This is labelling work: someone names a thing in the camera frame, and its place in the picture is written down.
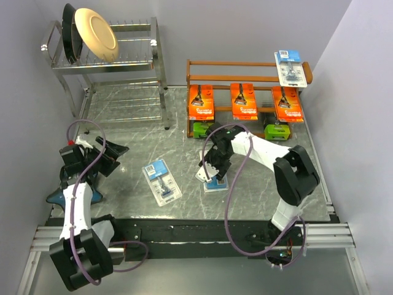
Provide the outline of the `orange Fusion5 razor box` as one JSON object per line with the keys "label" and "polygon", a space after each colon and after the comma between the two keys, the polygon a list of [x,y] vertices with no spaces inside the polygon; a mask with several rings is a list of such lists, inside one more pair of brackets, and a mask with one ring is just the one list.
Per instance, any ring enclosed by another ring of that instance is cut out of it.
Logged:
{"label": "orange Fusion5 razor box", "polygon": [[293,87],[274,86],[271,89],[276,117],[281,122],[303,122],[303,111],[298,91]]}

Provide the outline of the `wooden two-tier shelf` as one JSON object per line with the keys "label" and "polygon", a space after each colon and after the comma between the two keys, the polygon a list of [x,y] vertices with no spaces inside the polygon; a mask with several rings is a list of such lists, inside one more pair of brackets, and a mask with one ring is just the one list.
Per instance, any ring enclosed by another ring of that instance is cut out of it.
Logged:
{"label": "wooden two-tier shelf", "polygon": [[[191,82],[224,82],[224,85],[212,84],[214,90],[230,90],[230,83],[232,82],[246,82],[246,83],[279,83],[279,77],[276,76],[245,76],[245,75],[205,75],[205,74],[191,74],[191,66],[232,66],[232,67],[276,67],[273,62],[240,62],[240,61],[202,61],[202,60],[187,60],[186,63],[186,81],[187,81],[187,95],[189,96]],[[305,74],[307,84],[311,84],[313,81],[313,72],[308,62],[302,63],[302,68]],[[256,91],[269,92],[272,86],[254,86]],[[215,105],[215,111],[217,112],[229,112],[232,110],[230,104]],[[274,113],[274,107],[257,106],[259,113]],[[186,134],[188,138],[193,137],[193,122],[187,118]]]}

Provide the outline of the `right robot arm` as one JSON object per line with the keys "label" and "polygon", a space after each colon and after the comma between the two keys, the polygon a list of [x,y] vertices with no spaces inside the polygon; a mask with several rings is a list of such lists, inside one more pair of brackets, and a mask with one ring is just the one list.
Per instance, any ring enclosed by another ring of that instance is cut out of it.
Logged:
{"label": "right robot arm", "polygon": [[212,148],[202,147],[196,179],[210,183],[215,177],[222,179],[231,166],[232,155],[263,165],[273,172],[280,201],[271,219],[269,238],[282,245],[290,238],[290,228],[300,213],[303,200],[320,184],[319,174],[303,146],[287,147],[274,144],[252,134],[243,124],[214,123],[206,131],[206,142]]}

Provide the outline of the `orange razor box back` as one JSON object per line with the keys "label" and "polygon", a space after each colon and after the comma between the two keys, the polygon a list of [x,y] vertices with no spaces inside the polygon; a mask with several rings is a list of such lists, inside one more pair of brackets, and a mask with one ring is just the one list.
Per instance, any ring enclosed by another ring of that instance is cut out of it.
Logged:
{"label": "orange razor box back", "polygon": [[232,83],[230,85],[230,94],[234,120],[258,120],[253,84]]}

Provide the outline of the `green black razor box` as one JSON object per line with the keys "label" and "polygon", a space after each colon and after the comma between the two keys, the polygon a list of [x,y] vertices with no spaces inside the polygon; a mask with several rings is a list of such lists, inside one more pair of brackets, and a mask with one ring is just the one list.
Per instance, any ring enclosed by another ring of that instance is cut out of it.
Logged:
{"label": "green black razor box", "polygon": [[288,123],[277,120],[275,113],[265,113],[263,120],[264,134],[266,140],[286,141],[290,137]]}
{"label": "green black razor box", "polygon": [[212,126],[213,122],[194,122],[193,123],[193,138],[206,138],[207,137],[207,130],[210,126]]}

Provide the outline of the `blue razor blister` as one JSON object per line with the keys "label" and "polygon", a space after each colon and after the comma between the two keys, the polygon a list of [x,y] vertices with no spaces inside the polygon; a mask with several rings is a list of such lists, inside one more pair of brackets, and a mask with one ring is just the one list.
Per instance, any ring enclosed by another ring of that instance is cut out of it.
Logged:
{"label": "blue razor blister", "polygon": [[281,87],[307,88],[300,54],[296,50],[278,50],[274,53]]}
{"label": "blue razor blister", "polygon": [[143,166],[142,172],[159,207],[182,197],[182,192],[163,159]]}
{"label": "blue razor blister", "polygon": [[225,177],[221,181],[218,181],[216,176],[214,176],[210,183],[203,183],[203,189],[205,193],[226,191],[228,190],[228,187],[229,185],[227,175],[225,175]]}

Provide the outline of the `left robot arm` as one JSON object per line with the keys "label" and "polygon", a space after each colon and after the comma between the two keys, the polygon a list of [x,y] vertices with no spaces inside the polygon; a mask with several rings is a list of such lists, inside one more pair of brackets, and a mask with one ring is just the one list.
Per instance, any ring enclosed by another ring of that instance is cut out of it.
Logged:
{"label": "left robot arm", "polygon": [[69,291],[99,283],[111,274],[108,248],[122,239],[112,215],[91,220],[91,205],[102,199],[95,187],[96,177],[109,176],[120,165],[117,159],[129,148],[100,136],[95,141],[100,149],[79,138],[59,151],[64,165],[55,196],[62,198],[64,224],[59,240],[50,245],[50,257]]}

